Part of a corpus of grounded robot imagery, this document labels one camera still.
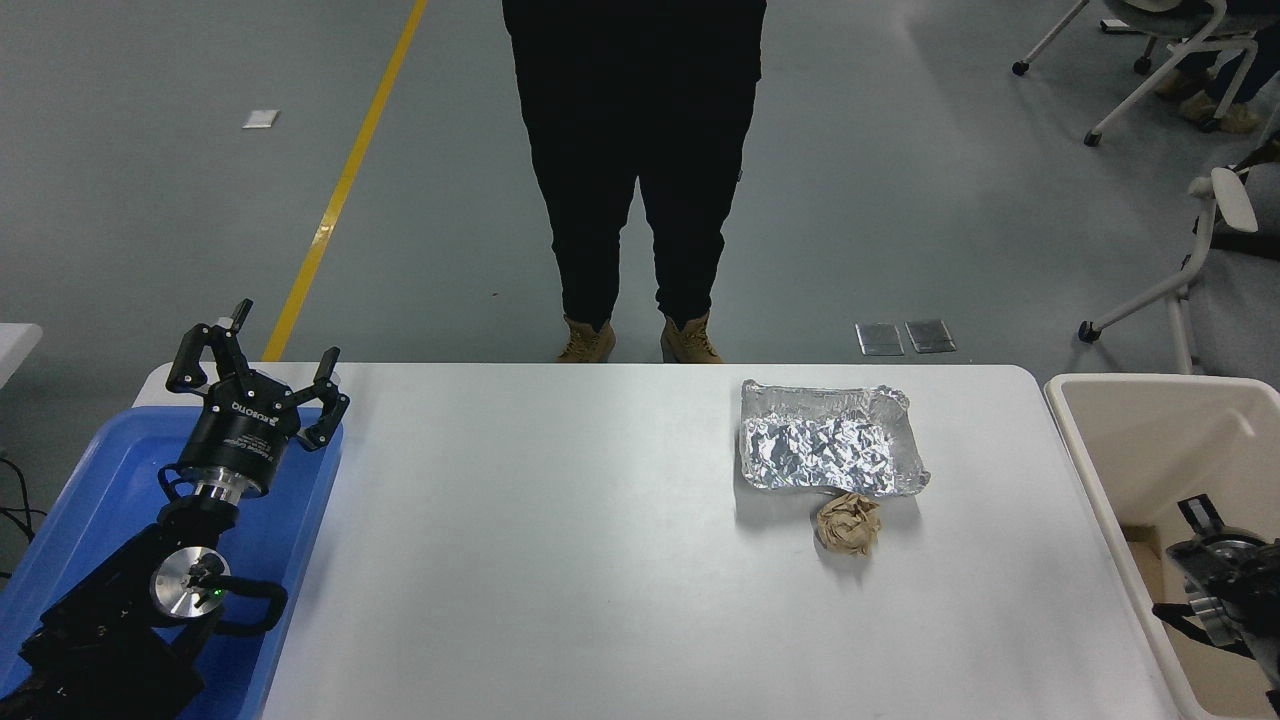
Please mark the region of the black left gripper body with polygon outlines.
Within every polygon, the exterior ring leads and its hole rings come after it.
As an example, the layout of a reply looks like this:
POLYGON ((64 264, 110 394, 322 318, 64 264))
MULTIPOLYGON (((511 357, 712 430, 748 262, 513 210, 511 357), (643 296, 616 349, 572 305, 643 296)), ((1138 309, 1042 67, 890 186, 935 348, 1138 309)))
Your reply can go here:
POLYGON ((244 479, 251 497, 268 495, 300 414, 287 407, 292 389, 259 372, 214 383, 180 454, 180 474, 196 483, 221 469, 244 479))

